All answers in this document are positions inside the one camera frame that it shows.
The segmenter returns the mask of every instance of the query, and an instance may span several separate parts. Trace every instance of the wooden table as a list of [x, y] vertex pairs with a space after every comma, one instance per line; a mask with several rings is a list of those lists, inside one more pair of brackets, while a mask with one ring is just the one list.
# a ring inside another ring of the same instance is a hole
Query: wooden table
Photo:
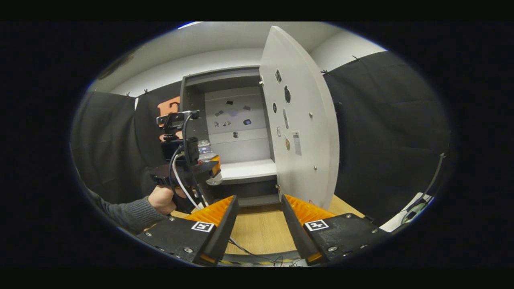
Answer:
[[[328, 209], [336, 215], [362, 213], [334, 195]], [[171, 215], [184, 218], [187, 214], [173, 212]], [[240, 208], [232, 229], [232, 238], [253, 254], [274, 254], [296, 250], [280, 205]], [[228, 244], [226, 254], [247, 255], [235, 245]]]

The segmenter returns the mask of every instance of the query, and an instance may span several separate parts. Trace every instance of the cabinet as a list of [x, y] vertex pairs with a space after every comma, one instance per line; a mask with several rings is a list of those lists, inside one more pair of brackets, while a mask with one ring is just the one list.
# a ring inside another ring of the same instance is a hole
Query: cabinet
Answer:
[[259, 66], [185, 76], [180, 95], [181, 111], [201, 111], [187, 135], [221, 158], [214, 199], [264, 205], [285, 193], [328, 209], [339, 167], [334, 104], [319, 67], [284, 30], [271, 27]]

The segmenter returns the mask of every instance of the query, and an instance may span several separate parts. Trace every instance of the person's arm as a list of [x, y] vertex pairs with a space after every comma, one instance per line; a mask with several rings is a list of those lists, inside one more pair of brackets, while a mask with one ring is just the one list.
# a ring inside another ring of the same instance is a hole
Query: person's arm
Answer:
[[173, 192], [165, 187], [157, 186], [149, 196], [127, 204], [111, 204], [93, 191], [89, 191], [94, 203], [104, 213], [134, 234], [165, 220], [167, 215], [176, 209], [176, 205], [171, 201]]

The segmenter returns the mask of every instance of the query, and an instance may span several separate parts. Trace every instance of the black curtain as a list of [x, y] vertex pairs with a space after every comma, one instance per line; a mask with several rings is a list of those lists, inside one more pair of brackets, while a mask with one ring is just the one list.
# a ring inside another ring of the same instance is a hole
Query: black curtain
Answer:
[[448, 151], [444, 109], [421, 74], [388, 51], [324, 78], [339, 125], [335, 194], [381, 225], [425, 191]]
[[147, 167], [134, 129], [132, 97], [88, 92], [74, 119], [70, 146], [84, 183], [111, 203], [151, 193], [143, 189]]
[[159, 105], [180, 94], [181, 82], [136, 98], [88, 92], [75, 116], [71, 149], [92, 191], [111, 203], [128, 203], [155, 187], [150, 170], [166, 164], [156, 118]]

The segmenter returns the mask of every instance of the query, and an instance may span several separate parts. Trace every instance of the white cabinet door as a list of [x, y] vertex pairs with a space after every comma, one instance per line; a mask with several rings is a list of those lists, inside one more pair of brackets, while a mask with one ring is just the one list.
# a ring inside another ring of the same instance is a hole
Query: white cabinet door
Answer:
[[339, 132], [322, 72], [290, 35], [272, 26], [260, 63], [280, 197], [323, 209], [334, 195]]

